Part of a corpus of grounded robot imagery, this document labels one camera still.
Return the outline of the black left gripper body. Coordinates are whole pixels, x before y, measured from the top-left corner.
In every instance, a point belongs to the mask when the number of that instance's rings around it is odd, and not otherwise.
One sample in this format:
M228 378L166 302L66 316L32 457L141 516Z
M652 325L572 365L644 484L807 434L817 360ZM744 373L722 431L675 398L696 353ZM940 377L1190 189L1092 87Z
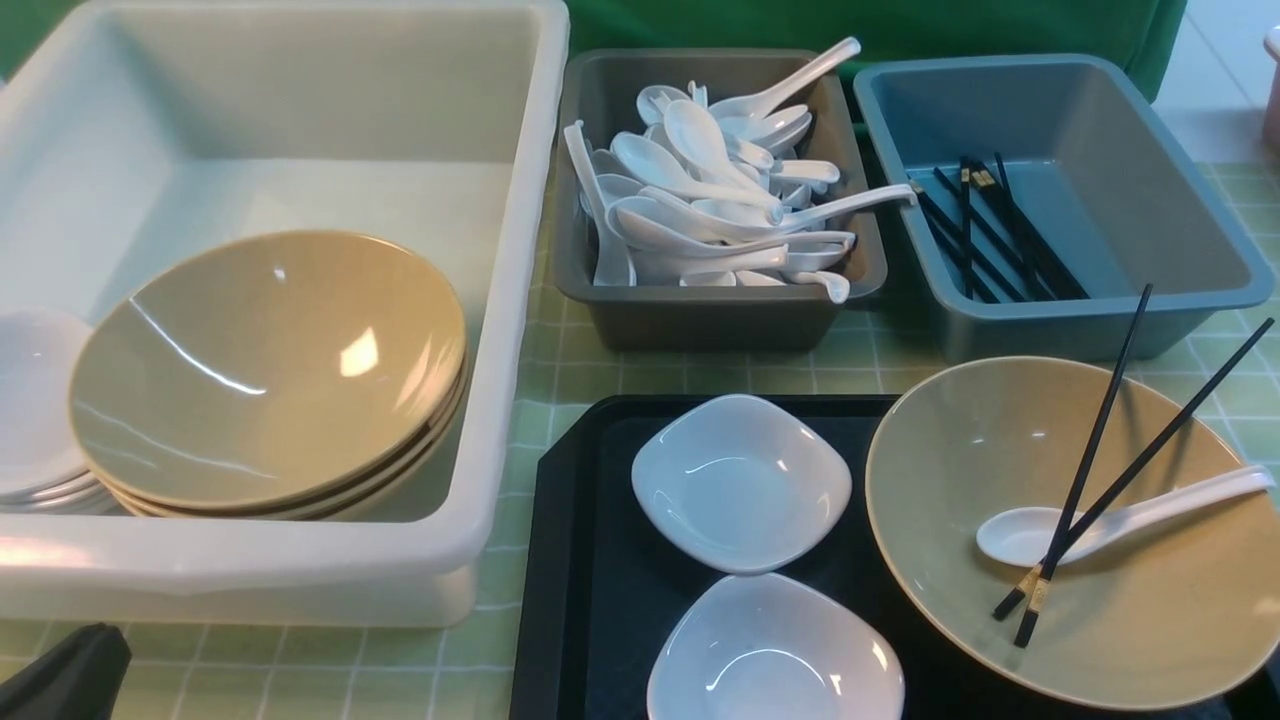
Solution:
M79 626L3 683L1 717L109 719L132 657L119 626Z

